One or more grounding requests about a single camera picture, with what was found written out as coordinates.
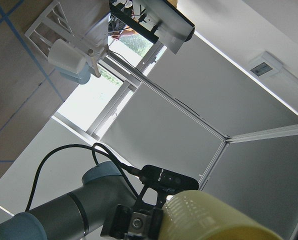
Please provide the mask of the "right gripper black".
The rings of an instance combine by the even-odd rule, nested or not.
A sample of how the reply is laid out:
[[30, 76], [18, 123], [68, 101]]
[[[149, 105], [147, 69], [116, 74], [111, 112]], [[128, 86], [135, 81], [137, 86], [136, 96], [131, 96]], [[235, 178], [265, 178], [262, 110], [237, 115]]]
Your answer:
[[163, 205], [176, 191], [156, 189], [156, 204], [148, 204], [143, 197], [149, 186], [144, 186], [133, 206], [117, 205], [106, 217], [100, 236], [107, 240], [157, 240], [164, 217]]

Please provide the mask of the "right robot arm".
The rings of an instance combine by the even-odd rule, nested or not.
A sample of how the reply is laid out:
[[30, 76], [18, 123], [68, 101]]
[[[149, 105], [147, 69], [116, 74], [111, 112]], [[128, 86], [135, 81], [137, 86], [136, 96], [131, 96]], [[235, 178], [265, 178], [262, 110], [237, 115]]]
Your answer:
[[136, 196], [112, 161], [88, 170], [82, 186], [0, 224], [0, 240], [82, 240], [100, 229], [109, 240], [156, 240], [162, 207], [181, 180], [152, 165], [137, 171]]

